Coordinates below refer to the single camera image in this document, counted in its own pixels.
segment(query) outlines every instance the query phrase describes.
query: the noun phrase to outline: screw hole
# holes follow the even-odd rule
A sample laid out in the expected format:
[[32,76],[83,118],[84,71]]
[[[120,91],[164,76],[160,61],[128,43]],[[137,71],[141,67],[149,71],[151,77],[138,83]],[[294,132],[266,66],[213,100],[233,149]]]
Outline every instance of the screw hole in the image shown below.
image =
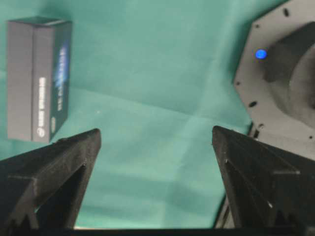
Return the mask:
[[259,124],[259,126],[258,126],[259,129],[263,129],[264,127],[265,127],[264,124]]
[[256,139],[256,140],[258,140],[259,133],[260,133],[260,132],[259,132],[258,130],[255,130],[255,133],[254,133],[253,138]]
[[283,9],[283,13],[286,17],[289,17],[290,16],[290,12],[287,8]]
[[254,102],[251,102],[248,106],[249,106],[249,107],[254,107],[254,106],[256,106],[256,105],[257,105],[257,102],[254,101]]

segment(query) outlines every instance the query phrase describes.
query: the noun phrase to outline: product box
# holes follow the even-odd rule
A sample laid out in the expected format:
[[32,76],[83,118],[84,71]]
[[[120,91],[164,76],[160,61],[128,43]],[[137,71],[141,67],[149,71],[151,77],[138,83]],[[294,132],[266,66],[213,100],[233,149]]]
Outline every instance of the product box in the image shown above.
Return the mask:
[[8,138],[48,143],[67,119],[71,32],[58,19],[8,22]]

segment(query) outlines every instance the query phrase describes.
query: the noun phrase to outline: black box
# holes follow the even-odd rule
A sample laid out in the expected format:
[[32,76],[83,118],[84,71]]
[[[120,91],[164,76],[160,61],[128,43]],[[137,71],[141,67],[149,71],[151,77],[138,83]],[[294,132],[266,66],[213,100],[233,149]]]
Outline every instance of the black box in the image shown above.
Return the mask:
[[8,138],[48,143],[68,116],[72,22],[8,22]]

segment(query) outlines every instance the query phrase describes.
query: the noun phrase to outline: box side panel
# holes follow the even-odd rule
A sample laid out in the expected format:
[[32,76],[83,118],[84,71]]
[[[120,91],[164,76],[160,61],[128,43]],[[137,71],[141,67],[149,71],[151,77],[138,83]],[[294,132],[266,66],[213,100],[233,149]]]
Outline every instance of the box side panel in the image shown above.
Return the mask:
[[7,33],[8,138],[30,141],[33,27],[8,22]]
[[51,134],[60,129],[68,116],[72,23],[55,28]]
[[54,29],[37,27],[34,34],[33,141],[50,141]]

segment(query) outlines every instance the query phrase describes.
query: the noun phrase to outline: blue graphic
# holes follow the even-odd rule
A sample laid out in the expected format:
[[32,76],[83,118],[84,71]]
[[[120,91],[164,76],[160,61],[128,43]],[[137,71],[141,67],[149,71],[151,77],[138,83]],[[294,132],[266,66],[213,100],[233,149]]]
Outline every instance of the blue graphic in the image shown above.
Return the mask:
[[263,49],[259,49],[257,52],[256,52],[256,58],[258,59],[265,59],[267,57],[267,52]]
[[68,80],[69,70],[69,55],[68,46],[64,45],[59,52],[59,59],[55,71],[55,87],[63,87],[64,83]]

